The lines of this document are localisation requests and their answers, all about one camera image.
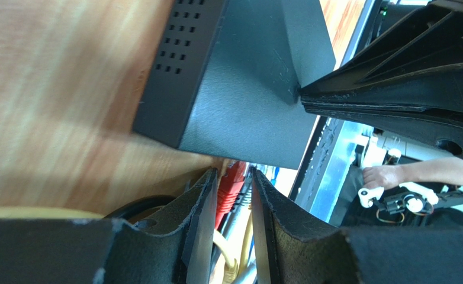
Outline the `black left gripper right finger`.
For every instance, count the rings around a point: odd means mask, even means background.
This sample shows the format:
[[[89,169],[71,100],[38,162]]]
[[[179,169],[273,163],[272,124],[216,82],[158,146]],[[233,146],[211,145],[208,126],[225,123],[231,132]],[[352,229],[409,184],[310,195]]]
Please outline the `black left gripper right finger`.
[[[343,230],[284,196],[260,170],[251,177],[258,283],[357,283]]]

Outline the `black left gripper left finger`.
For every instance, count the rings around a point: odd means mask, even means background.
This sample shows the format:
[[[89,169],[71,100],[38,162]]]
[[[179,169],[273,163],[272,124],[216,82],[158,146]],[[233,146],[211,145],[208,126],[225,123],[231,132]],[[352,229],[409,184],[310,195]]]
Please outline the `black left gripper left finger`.
[[[208,283],[218,171],[149,217],[145,228],[113,220],[117,233],[105,264],[106,283]]]

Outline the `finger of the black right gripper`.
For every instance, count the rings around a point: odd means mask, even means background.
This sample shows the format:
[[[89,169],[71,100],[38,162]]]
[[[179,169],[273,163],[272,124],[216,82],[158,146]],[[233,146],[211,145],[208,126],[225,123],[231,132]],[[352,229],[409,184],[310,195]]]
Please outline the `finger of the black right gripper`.
[[[302,102],[308,113],[370,125],[463,159],[463,113],[418,106]]]
[[[463,1],[432,1],[300,90],[305,107],[463,113]]]

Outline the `black network switch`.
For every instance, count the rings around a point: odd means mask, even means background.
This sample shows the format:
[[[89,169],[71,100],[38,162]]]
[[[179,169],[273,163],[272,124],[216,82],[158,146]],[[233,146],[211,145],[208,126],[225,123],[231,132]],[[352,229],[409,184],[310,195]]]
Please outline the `black network switch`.
[[[319,1],[175,1],[132,129],[169,147],[297,169],[303,86],[336,61]]]

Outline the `operator forearm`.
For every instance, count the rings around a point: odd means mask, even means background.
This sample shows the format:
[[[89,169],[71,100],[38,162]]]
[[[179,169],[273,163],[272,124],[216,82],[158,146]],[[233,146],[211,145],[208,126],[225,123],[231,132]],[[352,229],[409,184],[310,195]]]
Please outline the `operator forearm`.
[[[402,181],[439,182],[463,186],[463,160],[446,157],[400,166]]]

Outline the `operator bare hand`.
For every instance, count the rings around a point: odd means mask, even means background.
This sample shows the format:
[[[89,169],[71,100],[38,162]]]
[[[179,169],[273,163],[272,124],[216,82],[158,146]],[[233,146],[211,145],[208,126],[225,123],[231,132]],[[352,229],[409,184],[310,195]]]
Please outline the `operator bare hand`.
[[[362,171],[363,188],[384,188],[389,190],[405,182],[404,171],[401,166],[374,166]]]

